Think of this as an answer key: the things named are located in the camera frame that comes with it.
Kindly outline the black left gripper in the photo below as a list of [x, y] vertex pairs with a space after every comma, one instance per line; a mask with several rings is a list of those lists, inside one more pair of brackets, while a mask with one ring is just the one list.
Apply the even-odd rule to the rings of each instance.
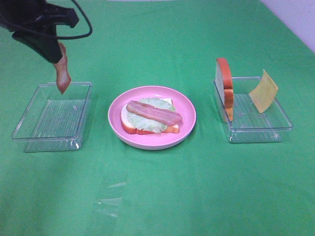
[[48, 62], [58, 63], [62, 56], [57, 39], [18, 30], [42, 28], [53, 24], [75, 27], [79, 18], [73, 8], [48, 3], [45, 0], [2, 0], [0, 2], [0, 26], [15, 31], [13, 39], [35, 50]]

